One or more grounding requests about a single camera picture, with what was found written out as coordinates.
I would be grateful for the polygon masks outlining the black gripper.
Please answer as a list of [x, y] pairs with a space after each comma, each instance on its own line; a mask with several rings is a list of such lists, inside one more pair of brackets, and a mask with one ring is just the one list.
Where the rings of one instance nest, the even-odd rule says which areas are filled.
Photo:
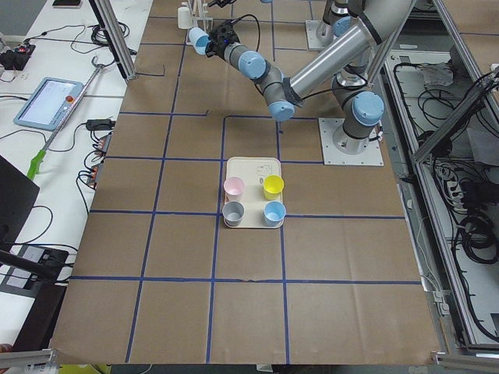
[[208, 3], [207, 3], [207, 7], [208, 8], [211, 8], [213, 6], [218, 6], [219, 8], [224, 8], [225, 6], [227, 5], [231, 5], [233, 4], [234, 2], [236, 2], [237, 0], [210, 0]]
[[215, 26], [208, 34], [208, 43], [205, 47], [205, 55], [208, 58], [225, 56], [225, 49], [234, 44], [239, 43], [240, 39], [234, 30], [235, 21], [224, 21]]

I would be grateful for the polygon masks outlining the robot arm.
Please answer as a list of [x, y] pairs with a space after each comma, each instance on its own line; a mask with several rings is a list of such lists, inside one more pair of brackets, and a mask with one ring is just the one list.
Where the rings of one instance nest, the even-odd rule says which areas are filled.
[[386, 41], [412, 7], [411, 1], [332, 1], [326, 9], [326, 19], [332, 20], [335, 8], [343, 9], [350, 17], [350, 27], [293, 76], [283, 76], [258, 51], [241, 44], [233, 29], [235, 19], [224, 21], [193, 43], [201, 55], [218, 56], [253, 81], [272, 118], [284, 122], [295, 114], [296, 107], [312, 89], [361, 53]]
[[332, 35], [333, 24], [348, 16], [348, 0], [327, 0], [324, 7], [324, 13], [322, 20], [319, 25], [314, 29], [316, 31], [316, 37], [327, 40]]

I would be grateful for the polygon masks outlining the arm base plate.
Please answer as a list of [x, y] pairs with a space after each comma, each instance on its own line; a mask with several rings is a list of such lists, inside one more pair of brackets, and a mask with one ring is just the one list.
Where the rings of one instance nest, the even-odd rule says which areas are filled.
[[307, 20], [305, 28], [310, 51], [322, 51], [333, 40], [331, 26], [323, 20]]
[[343, 129], [343, 118], [318, 118], [324, 164], [328, 166], [383, 167], [376, 131], [365, 139], [353, 139]]

